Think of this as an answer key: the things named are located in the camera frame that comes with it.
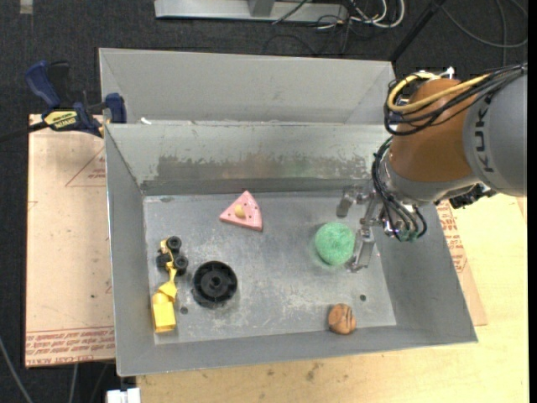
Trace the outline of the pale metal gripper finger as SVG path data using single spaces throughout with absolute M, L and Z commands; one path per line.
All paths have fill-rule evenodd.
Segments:
M 373 232 L 370 229 L 357 232 L 352 257 L 347 261 L 347 269 L 350 272 L 357 273 L 369 266 L 374 244 Z
M 344 218 L 355 204 L 362 204 L 367 199 L 367 191 L 363 186 L 347 186 L 343 189 L 341 199 L 336 207 L 336 215 Z

